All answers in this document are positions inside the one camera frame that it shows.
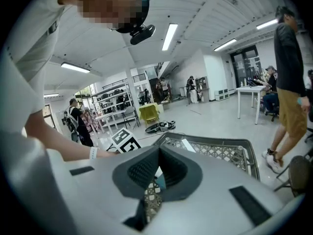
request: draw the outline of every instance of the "glossy floor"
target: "glossy floor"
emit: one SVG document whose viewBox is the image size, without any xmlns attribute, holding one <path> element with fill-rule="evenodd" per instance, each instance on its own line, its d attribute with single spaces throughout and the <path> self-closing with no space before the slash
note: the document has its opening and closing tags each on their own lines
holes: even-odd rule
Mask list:
<svg viewBox="0 0 313 235">
<path fill-rule="evenodd" d="M 254 124 L 256 114 L 256 103 L 254 108 L 251 108 L 251 96 L 242 95 L 241 99 L 241 118 L 237 119 L 237 95 L 232 95 L 230 99 L 224 101 L 215 101 L 209 103 L 199 104 L 180 104 L 179 106 L 171 107 L 160 115 L 160 120 L 176 121 L 175 133 L 185 133 L 187 135 L 211 137 L 211 138 L 233 138 L 233 139 L 248 139 L 253 146 L 255 156 L 257 159 L 261 182 L 266 184 L 271 189 L 279 186 L 282 181 L 287 180 L 288 171 L 286 171 L 280 180 L 276 179 L 275 173 L 268 167 L 265 159 L 262 157 L 262 151 L 266 150 L 273 140 L 275 131 L 279 125 L 279 120 L 275 119 L 271 122 L 270 116 L 265 116 L 260 112 L 258 125 Z M 130 122 L 129 130 L 134 133 L 136 138 L 140 141 L 140 145 L 148 146 L 155 142 L 161 132 L 157 134 L 146 134 L 145 124 L 142 123 L 140 127 L 135 127 L 135 121 Z M 110 143 L 109 133 L 98 134 L 102 147 L 108 148 Z M 287 165 L 291 158 L 296 155 L 304 155 L 313 145 L 312 141 L 304 143 L 305 135 L 297 146 L 288 153 L 285 157 L 285 165 Z M 289 188 L 280 189 L 277 192 L 278 196 L 283 202 L 287 203 L 293 195 Z"/>
</svg>

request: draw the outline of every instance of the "white table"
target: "white table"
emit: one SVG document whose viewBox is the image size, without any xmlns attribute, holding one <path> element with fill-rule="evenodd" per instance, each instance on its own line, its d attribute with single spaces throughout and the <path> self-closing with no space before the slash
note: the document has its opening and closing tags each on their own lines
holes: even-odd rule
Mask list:
<svg viewBox="0 0 313 235">
<path fill-rule="evenodd" d="M 266 86 L 256 86 L 256 87 L 250 87 L 250 86 L 245 86 L 245 87 L 239 87 L 236 90 L 238 91 L 238 118 L 240 118 L 240 94 L 241 92 L 249 92 L 252 93 L 252 99 L 251 99 L 251 107 L 253 107 L 253 94 L 257 93 L 258 94 L 258 105 L 256 109 L 256 117 L 255 117 L 255 124 L 258 124 L 258 119 L 259 119 L 259 113 L 260 113 L 260 102 L 261 102 L 261 91 L 265 88 Z"/>
<path fill-rule="evenodd" d="M 125 110 L 122 110 L 122 111 L 116 111 L 116 112 L 111 112 L 111 113 L 107 113 L 105 115 L 102 115 L 102 116 L 99 116 L 99 117 L 96 117 L 96 120 L 101 120 L 101 119 L 105 119 L 106 123 L 107 123 L 107 126 L 109 128 L 109 131 L 111 133 L 111 135 L 113 135 L 113 131 L 111 129 L 111 125 L 115 125 L 116 129 L 118 130 L 118 127 L 117 127 L 117 123 L 115 121 L 115 118 L 114 118 L 114 115 L 117 115 L 117 114 L 122 114 L 122 113 L 125 113 L 126 112 L 126 109 Z M 112 116 L 112 119 L 113 121 L 111 123 L 109 123 L 109 117 Z"/>
</svg>

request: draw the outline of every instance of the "brown shorts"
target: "brown shorts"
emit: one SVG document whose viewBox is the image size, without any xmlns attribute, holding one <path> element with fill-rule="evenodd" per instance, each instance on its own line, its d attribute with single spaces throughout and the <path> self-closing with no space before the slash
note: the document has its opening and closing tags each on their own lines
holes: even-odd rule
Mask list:
<svg viewBox="0 0 313 235">
<path fill-rule="evenodd" d="M 277 88 L 279 120 L 290 137 L 302 138 L 307 131 L 307 114 L 298 104 L 300 94 Z"/>
</svg>

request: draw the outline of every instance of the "shoe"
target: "shoe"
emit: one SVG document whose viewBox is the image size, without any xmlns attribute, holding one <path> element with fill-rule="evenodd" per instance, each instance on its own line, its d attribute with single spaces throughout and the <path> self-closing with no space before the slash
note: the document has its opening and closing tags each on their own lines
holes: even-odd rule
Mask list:
<svg viewBox="0 0 313 235">
<path fill-rule="evenodd" d="M 279 174 L 283 171 L 283 161 L 282 160 L 275 161 L 274 155 L 267 156 L 266 161 L 268 165 L 272 168 L 273 172 Z"/>
<path fill-rule="evenodd" d="M 275 152 L 272 152 L 269 148 L 262 152 L 262 157 L 266 158 L 268 155 L 272 155 Z"/>
</svg>

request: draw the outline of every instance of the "headset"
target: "headset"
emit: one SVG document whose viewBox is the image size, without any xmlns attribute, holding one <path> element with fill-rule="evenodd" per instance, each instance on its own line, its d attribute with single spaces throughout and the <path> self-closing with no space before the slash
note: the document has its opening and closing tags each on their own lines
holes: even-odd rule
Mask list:
<svg viewBox="0 0 313 235">
<path fill-rule="evenodd" d="M 154 25 L 146 26 L 144 21 L 146 20 L 149 12 L 150 0 L 142 0 L 142 11 L 139 16 L 136 18 L 131 18 L 131 21 L 127 24 L 124 24 L 122 28 L 117 29 L 116 31 L 122 34 L 129 33 L 131 35 L 131 44 L 137 45 L 142 41 L 153 36 L 156 27 Z"/>
</svg>

